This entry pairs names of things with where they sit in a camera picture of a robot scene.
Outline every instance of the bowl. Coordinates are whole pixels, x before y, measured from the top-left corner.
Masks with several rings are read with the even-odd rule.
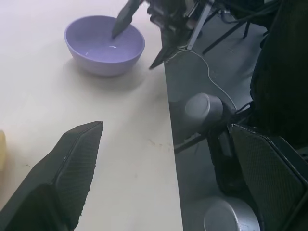
[[[118,76],[134,66],[144,50],[144,37],[129,25],[113,39],[115,23],[112,17],[88,16],[67,27],[65,42],[78,66],[100,76]]]

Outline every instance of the white table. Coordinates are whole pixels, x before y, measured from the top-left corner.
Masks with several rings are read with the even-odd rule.
[[[182,230],[161,48],[143,5],[133,24],[145,51],[128,74],[98,78],[77,69],[64,29],[86,15],[117,13],[126,0],[0,2],[0,129],[8,162],[0,208],[67,130],[102,120],[104,131],[77,231]]]

